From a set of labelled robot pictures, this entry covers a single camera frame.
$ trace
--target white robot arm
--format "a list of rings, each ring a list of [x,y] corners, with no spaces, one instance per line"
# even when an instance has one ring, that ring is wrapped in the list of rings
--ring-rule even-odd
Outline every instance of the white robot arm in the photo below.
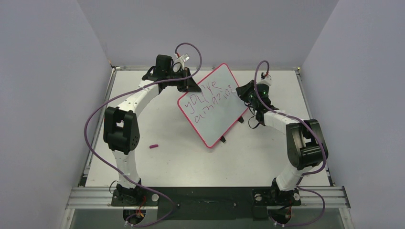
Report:
[[[256,120],[264,126],[270,126],[286,135],[287,139],[287,155],[289,162],[284,167],[280,175],[273,181],[272,186],[276,186],[278,191],[292,191],[297,187],[298,181],[302,178],[302,174],[309,172],[314,166],[319,165],[323,158],[319,143],[299,121],[281,115],[285,111],[280,111],[271,105],[268,98],[269,86],[271,85],[271,77],[262,74],[262,81],[257,84],[258,94],[265,104],[275,113],[267,110],[258,100],[255,92],[254,82],[238,87],[236,89],[238,96],[245,104],[255,111]],[[328,151],[317,120],[304,120],[312,131],[321,139],[325,149],[326,157]]]
[[[167,86],[177,86],[180,92],[201,92],[200,87],[192,78],[145,86],[156,81],[190,76],[190,70],[184,66],[188,58],[186,54],[173,61],[170,56],[158,55],[155,66],[151,67],[142,77],[139,87],[143,90],[130,95],[117,107],[108,107],[105,111],[103,139],[114,154],[117,168],[138,184],[141,184],[141,179],[137,173],[134,150],[140,138],[138,127],[140,113]],[[173,69],[175,65],[178,65],[176,71]],[[119,174],[117,191],[118,199],[124,200],[126,203],[137,204],[142,201],[143,190],[130,183],[121,174]]]

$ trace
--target whiteboard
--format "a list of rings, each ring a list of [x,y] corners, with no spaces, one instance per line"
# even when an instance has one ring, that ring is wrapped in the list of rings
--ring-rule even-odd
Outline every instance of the whiteboard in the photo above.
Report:
[[[204,144],[211,148],[247,107],[236,93],[239,85],[226,63],[219,65],[198,85],[202,92],[182,95],[177,105]]]

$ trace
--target gray wall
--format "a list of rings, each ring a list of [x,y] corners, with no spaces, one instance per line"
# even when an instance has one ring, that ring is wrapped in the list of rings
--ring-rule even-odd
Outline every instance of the gray wall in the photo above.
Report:
[[[338,0],[78,0],[114,66],[146,65],[200,48],[204,66],[301,66]],[[192,54],[190,62],[197,65]]]
[[[0,228],[59,227],[110,73],[75,0],[1,1]]]
[[[405,1],[340,0],[302,67],[356,228],[404,228]]]

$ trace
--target metal frame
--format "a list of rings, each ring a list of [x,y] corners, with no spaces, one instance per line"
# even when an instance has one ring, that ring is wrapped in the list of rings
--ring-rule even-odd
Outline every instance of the metal frame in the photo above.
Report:
[[[103,100],[104,103],[108,99],[110,99],[110,95],[111,95],[111,91],[113,89],[116,74],[117,74],[117,71],[116,71],[115,68],[113,68],[112,71],[111,71],[110,80],[108,82],[106,95],[104,96],[104,100]],[[101,125],[103,123],[104,111],[105,110],[106,110],[106,106],[104,106],[100,111],[100,116],[98,117],[96,130],[94,131],[93,141],[91,142],[91,147],[92,148],[94,148],[96,146],[98,137],[100,136],[100,128],[101,128]],[[90,171],[90,164],[91,164],[92,159],[93,159],[93,153],[89,150],[89,153],[88,153],[88,156],[87,156],[87,161],[86,161],[86,166],[85,166],[84,171],[83,171],[83,177],[85,177],[85,178],[87,178],[87,175],[88,175],[88,173]]]
[[[321,194],[326,208],[347,208],[349,201],[344,187],[305,187]],[[315,194],[300,191],[301,206],[294,208],[322,208],[322,200]],[[70,193],[66,209],[136,209],[138,206],[114,207],[111,206],[112,194],[108,187],[75,187]],[[142,207],[141,209],[157,209],[158,207]]]
[[[202,68],[203,70],[211,70],[212,68]],[[106,95],[104,97],[104,102],[110,98],[112,87],[114,85],[115,76],[117,71],[136,71],[136,70],[147,70],[149,69],[146,66],[120,66],[120,67],[113,67],[110,81],[108,83]],[[233,69],[233,70],[254,70],[254,69]],[[306,108],[308,110],[309,116],[312,118],[312,114],[310,112],[307,98],[304,93],[304,89],[301,83],[301,77],[299,73],[299,68],[292,69],[296,72],[297,80],[304,97],[304,102]],[[95,135],[92,141],[92,147],[95,146],[97,143],[100,128],[104,118],[104,110],[103,108],[100,112],[100,116],[98,118],[98,123],[95,130]],[[83,177],[81,184],[85,183],[87,178],[91,161],[92,161],[93,154],[89,151],[89,155],[87,157],[86,166],[83,171]],[[330,178],[329,169],[327,168],[328,177]],[[326,202],[326,208],[338,208],[341,214],[341,218],[346,229],[353,229],[352,219],[349,213],[349,200],[346,195],[346,191],[344,187],[335,187],[334,183],[330,179],[330,187],[306,187],[311,190],[314,190],[320,193]],[[318,196],[308,193],[308,192],[300,192],[301,196],[301,206],[296,206],[295,208],[322,208],[322,201]],[[135,209],[138,206],[131,206],[131,207],[113,207],[111,206],[111,199],[112,194],[109,192],[109,188],[107,187],[74,187],[71,191],[69,200],[66,205],[66,210],[64,213],[64,217],[62,219],[61,228],[68,229],[72,223],[72,219],[75,213],[75,209]],[[142,207],[141,209],[158,209],[158,207]]]

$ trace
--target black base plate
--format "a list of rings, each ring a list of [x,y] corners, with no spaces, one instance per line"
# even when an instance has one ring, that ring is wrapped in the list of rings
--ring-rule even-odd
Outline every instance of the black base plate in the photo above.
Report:
[[[227,220],[252,218],[268,220],[267,206],[255,205],[253,192],[257,187],[153,187],[176,204],[176,210],[166,219]],[[158,218],[166,215],[173,205],[159,198]]]

